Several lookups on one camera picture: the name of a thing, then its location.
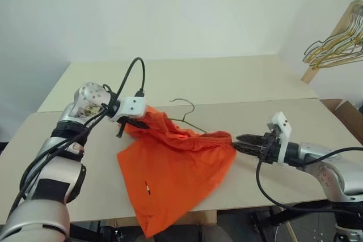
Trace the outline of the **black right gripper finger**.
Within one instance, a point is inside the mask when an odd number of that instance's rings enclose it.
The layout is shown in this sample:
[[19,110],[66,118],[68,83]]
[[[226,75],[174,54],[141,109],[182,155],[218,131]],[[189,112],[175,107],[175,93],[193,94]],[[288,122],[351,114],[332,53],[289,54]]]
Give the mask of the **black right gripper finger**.
[[244,144],[265,144],[263,135],[242,134],[236,137],[237,141]]
[[265,147],[248,143],[233,143],[232,146],[240,153],[251,156],[264,156]]

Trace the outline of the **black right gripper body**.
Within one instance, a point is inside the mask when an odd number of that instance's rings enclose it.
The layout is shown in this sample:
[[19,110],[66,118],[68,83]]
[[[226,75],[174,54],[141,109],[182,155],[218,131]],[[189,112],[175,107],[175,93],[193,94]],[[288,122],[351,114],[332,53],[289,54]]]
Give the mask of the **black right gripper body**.
[[278,129],[274,129],[270,133],[265,133],[263,135],[263,139],[265,140],[263,161],[265,163],[273,164],[278,161],[281,146],[279,132]]

